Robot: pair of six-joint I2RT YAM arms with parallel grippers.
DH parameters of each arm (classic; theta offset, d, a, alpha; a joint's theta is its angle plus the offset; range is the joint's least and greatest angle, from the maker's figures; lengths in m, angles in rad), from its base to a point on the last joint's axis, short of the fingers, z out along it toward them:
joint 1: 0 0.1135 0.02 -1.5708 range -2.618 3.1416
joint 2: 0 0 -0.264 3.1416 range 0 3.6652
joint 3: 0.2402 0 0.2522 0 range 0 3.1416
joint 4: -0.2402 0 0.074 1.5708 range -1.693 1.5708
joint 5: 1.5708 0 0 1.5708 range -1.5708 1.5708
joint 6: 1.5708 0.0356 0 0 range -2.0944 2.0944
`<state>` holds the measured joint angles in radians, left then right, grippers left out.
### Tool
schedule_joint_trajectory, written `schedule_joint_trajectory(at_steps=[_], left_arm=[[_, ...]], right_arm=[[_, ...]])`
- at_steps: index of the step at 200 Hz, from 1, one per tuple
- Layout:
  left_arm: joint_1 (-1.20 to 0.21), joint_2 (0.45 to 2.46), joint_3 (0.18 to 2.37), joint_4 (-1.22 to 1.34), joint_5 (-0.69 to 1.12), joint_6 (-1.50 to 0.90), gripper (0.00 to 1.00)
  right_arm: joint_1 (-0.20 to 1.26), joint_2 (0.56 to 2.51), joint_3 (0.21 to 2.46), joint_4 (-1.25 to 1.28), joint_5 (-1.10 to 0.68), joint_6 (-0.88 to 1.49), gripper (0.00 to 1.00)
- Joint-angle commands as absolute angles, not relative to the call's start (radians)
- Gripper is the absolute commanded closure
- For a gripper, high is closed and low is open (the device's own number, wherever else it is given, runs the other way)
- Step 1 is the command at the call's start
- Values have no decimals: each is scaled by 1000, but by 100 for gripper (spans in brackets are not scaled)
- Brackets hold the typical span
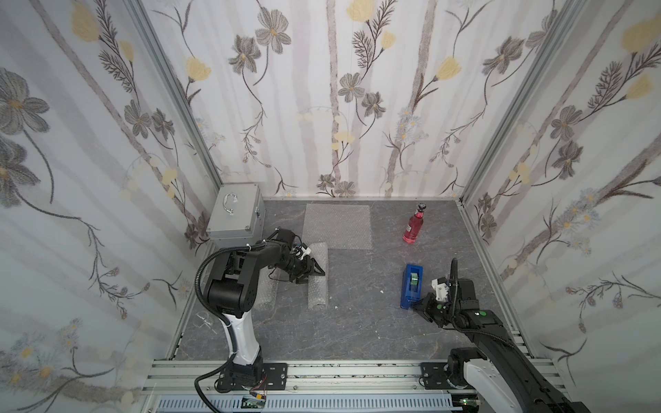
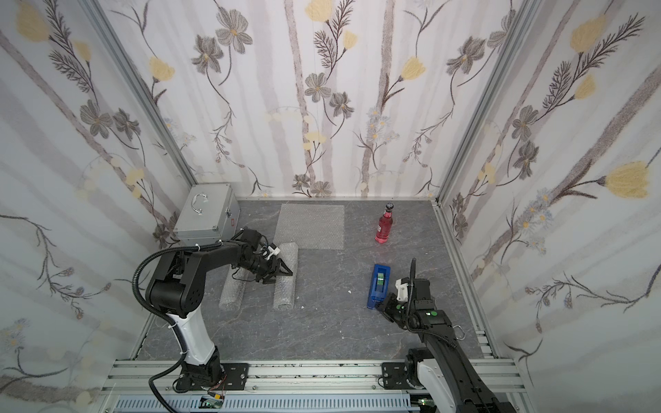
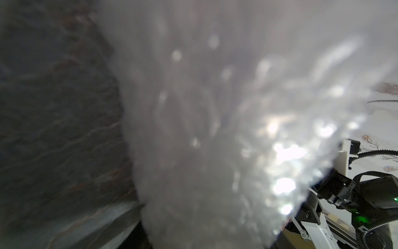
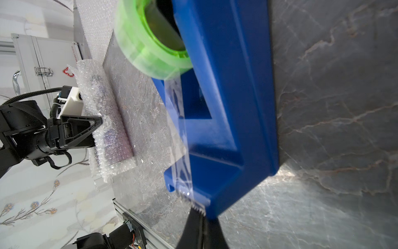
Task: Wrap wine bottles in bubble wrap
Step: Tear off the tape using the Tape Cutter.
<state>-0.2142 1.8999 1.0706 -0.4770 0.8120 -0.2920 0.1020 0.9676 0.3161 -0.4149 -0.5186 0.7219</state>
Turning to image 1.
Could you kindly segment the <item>blue tape dispenser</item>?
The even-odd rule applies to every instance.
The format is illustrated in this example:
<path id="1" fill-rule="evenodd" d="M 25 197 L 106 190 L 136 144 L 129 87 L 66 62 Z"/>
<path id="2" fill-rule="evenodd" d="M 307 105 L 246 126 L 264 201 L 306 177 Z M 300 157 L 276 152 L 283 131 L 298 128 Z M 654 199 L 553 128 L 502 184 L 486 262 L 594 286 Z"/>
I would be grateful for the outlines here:
<path id="1" fill-rule="evenodd" d="M 400 296 L 400 307 L 408 310 L 412 304 L 421 299 L 423 283 L 423 268 L 417 265 L 406 265 L 403 273 Z"/>

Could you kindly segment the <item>single bubble wrap sheet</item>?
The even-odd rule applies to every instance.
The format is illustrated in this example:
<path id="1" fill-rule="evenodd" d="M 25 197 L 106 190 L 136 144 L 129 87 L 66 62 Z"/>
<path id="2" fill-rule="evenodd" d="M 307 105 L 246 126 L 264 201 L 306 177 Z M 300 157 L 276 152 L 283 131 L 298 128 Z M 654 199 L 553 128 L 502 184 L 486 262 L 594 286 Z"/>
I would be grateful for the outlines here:
<path id="1" fill-rule="evenodd" d="M 275 278 L 274 268 L 262 268 L 258 279 L 258 293 L 254 309 L 259 311 L 272 311 L 275 308 L 278 280 Z"/>

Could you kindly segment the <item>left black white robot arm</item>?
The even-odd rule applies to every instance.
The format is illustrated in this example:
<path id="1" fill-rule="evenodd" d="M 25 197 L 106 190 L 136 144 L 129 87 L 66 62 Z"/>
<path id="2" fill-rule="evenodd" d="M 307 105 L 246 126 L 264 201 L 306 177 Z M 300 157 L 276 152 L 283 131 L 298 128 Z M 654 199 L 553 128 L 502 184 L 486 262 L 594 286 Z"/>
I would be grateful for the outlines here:
<path id="1" fill-rule="evenodd" d="M 220 248 L 202 262 L 194 280 L 196 298 L 223 323 L 230 349 L 228 361 L 211 374 L 217 392 L 266 384 L 267 368 L 251 314 L 264 269 L 279 270 L 286 275 L 284 282 L 297 285 L 325 282 L 328 248 L 306 244 L 291 230 L 278 228 L 255 244 Z"/>

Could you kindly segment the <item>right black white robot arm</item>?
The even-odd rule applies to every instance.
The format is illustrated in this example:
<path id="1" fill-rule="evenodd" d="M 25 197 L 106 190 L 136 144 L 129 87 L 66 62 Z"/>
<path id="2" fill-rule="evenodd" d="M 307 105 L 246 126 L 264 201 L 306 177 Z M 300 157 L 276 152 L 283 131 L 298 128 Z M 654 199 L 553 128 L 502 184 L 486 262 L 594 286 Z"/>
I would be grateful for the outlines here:
<path id="1" fill-rule="evenodd" d="M 446 380 L 457 390 L 472 387 L 495 412 L 587 412 L 539 372 L 516 346 L 501 319 L 480 308 L 472 280 L 459 277 L 457 259 L 449 275 L 432 281 L 433 291 L 411 305 L 427 322 L 465 335 L 473 344 L 453 349 Z"/>

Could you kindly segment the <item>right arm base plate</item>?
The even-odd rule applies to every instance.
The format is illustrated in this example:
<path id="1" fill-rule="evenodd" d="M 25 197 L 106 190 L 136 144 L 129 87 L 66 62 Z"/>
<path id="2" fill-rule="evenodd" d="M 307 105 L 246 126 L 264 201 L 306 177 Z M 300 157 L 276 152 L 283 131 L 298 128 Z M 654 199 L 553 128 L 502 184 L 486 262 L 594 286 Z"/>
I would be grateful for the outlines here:
<path id="1" fill-rule="evenodd" d="M 452 390 L 447 375 L 447 363 L 422 362 L 419 383 L 425 390 Z"/>

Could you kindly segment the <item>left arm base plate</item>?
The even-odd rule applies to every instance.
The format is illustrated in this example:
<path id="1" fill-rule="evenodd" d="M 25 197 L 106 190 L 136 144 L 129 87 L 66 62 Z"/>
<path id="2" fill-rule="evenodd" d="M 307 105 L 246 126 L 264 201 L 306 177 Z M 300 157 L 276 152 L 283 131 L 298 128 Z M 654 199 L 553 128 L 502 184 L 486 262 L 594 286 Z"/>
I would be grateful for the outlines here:
<path id="1" fill-rule="evenodd" d="M 232 363 L 215 381 L 217 392 L 230 391 L 284 391 L 287 385 L 287 363 L 257 363 L 242 366 Z"/>

